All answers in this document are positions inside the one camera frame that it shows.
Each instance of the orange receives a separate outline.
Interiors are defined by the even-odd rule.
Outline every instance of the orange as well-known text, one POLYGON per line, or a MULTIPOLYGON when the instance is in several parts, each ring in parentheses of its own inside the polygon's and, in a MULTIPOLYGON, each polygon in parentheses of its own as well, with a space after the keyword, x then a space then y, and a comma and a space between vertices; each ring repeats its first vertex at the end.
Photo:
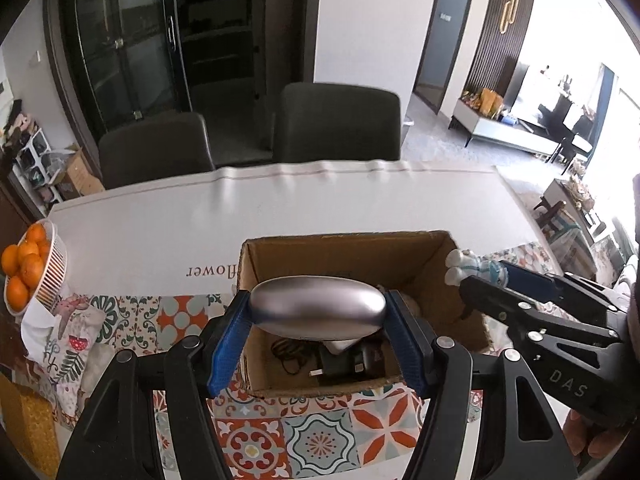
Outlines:
POLYGON ((27 254, 20 266, 20 278, 29 288, 36 288, 44 272, 44 262, 39 254, 27 254))
POLYGON ((18 264, 22 265, 24 261, 24 257, 27 254, 37 254, 40 255, 40 251, 38 250, 38 244, 36 242, 30 242, 28 240, 23 241, 20 245, 18 245, 18 264))
POLYGON ((27 229, 25 240, 39 244, 47 239, 47 232, 42 224, 31 224, 27 229))
POLYGON ((7 276, 15 276, 20 270, 20 264, 18 263, 18 246, 10 245, 4 251, 2 251, 2 272, 7 276))
POLYGON ((49 251, 51 250, 51 242, 48 240, 44 240, 38 244, 38 252, 40 253, 40 257, 43 261, 47 260, 47 256, 49 256, 49 251))
POLYGON ((21 312, 29 302, 29 289, 18 276, 6 284, 6 300, 14 312, 21 312))

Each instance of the human hand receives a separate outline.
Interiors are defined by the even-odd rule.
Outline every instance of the human hand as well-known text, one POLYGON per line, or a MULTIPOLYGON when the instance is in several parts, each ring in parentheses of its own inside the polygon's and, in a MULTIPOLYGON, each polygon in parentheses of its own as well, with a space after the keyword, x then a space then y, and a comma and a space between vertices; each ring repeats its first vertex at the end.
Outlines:
POLYGON ((562 432, 577 463, 580 462, 580 453, 585 448, 592 458, 603 459, 616 449, 628 433, 624 429, 614 428, 591 437, 590 430, 584 418, 575 410, 571 410, 566 416, 562 432))

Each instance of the white plastic basket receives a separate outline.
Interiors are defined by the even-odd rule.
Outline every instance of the white plastic basket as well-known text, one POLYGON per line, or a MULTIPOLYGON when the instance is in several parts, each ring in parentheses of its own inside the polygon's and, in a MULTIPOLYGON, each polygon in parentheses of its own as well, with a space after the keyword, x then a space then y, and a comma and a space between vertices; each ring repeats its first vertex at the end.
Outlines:
MULTIPOLYGON (((42 273, 40 283, 33 291, 33 297, 37 298, 47 310, 51 310, 56 303, 56 298, 60 292, 60 288, 62 288, 62 283, 65 281, 66 246, 58 236, 58 228, 51 220, 45 218, 38 223, 42 224, 47 232, 47 240, 51 242, 51 250, 44 264, 44 272, 42 273)), ((25 236, 26 233, 20 238, 20 243, 24 241, 25 236)), ((15 317, 20 317, 25 313, 28 305, 20 312, 14 312, 14 310, 9 307, 9 303, 6 300, 6 286, 8 282, 9 277, 4 280, 4 303, 11 314, 15 317)))

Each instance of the wood slat panel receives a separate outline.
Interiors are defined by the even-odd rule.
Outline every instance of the wood slat panel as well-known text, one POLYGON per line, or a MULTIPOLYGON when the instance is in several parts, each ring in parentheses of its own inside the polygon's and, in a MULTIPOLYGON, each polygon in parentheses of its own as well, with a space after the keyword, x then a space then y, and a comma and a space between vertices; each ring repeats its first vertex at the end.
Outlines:
POLYGON ((466 89, 491 88, 504 95, 513 75, 529 27, 533 0, 520 0, 516 20, 505 34, 500 17, 508 0, 489 0, 478 49, 466 81, 466 89))

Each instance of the gray door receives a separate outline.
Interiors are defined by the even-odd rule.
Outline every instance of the gray door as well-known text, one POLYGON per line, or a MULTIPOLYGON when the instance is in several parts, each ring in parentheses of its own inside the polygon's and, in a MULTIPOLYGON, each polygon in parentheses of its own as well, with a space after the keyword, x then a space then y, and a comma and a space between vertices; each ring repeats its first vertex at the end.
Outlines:
POLYGON ((415 92, 440 108, 458 54, 471 0, 435 0, 415 92))

